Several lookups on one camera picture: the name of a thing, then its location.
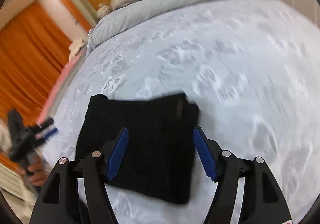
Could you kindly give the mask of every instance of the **white bedsheet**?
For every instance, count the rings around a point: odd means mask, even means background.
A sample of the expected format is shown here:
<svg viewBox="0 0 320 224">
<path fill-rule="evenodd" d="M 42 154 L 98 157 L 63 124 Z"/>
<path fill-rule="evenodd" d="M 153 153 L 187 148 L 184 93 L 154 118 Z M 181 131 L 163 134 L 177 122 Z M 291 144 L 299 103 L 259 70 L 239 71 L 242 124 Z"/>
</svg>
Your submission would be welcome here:
<svg viewBox="0 0 320 224">
<path fill-rule="evenodd" d="M 100 22 L 97 35 L 108 26 Z M 97 93 L 136 100 L 184 91 L 198 104 L 208 138 L 238 157 L 266 160 L 298 223 L 320 192 L 319 46 L 319 29 L 279 0 L 215 0 L 158 15 L 87 57 L 54 117 L 60 133 L 44 156 L 52 166 L 74 159 Z M 120 224 L 201 224 L 215 189 L 198 156 L 186 205 L 107 186 Z M 242 192 L 240 180 L 232 223 Z"/>
</svg>

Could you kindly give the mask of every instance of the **human hand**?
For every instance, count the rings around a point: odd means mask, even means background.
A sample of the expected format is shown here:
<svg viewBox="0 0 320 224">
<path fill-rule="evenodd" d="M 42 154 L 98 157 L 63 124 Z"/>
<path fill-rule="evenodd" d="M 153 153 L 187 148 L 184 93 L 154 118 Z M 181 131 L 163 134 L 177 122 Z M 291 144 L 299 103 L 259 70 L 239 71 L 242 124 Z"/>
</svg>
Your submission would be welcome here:
<svg viewBox="0 0 320 224">
<path fill-rule="evenodd" d="M 28 171 L 33 172 L 34 174 L 29 176 L 29 181 L 34 186 L 42 186 L 45 181 L 47 180 L 47 175 L 44 173 L 44 165 L 42 163 L 42 160 L 39 156 L 36 156 L 34 162 L 32 165 L 29 165 L 27 167 Z M 22 175 L 26 174 L 26 170 L 22 167 L 18 166 L 17 173 L 22 177 Z"/>
</svg>

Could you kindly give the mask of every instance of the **orange curtain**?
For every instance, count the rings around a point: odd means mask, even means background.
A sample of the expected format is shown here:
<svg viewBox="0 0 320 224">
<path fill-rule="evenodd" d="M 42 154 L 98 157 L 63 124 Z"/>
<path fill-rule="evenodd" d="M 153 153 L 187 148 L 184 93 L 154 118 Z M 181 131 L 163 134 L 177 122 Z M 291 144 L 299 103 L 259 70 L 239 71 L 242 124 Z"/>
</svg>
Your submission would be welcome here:
<svg viewBox="0 0 320 224">
<path fill-rule="evenodd" d="M 15 108 L 25 124 L 35 123 L 68 62 L 70 40 L 38 3 L 0 32 L 0 117 Z"/>
</svg>

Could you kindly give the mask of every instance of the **white wall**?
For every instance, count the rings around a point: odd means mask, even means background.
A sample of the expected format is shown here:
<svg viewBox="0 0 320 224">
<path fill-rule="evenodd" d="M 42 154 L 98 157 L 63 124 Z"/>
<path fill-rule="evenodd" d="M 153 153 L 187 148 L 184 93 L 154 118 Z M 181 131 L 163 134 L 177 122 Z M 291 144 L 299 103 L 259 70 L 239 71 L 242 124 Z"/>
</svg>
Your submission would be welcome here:
<svg viewBox="0 0 320 224">
<path fill-rule="evenodd" d="M 87 38 L 88 33 L 77 23 L 60 0 L 37 1 L 71 41 L 76 38 Z"/>
<path fill-rule="evenodd" d="M 0 30 L 36 0 L 6 0 L 0 9 Z"/>
</svg>

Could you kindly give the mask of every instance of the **black knitted fabric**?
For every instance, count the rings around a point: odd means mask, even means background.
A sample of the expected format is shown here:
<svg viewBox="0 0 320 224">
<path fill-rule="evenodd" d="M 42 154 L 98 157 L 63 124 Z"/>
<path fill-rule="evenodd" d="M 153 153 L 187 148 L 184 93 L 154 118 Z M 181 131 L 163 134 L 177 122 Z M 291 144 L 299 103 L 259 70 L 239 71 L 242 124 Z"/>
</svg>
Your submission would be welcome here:
<svg viewBox="0 0 320 224">
<path fill-rule="evenodd" d="M 116 101 L 91 97 L 76 146 L 76 160 L 99 150 L 129 130 L 129 144 L 116 177 L 108 184 L 171 203 L 185 204 L 195 148 L 193 128 L 199 109 L 185 94 L 150 101 Z"/>
</svg>

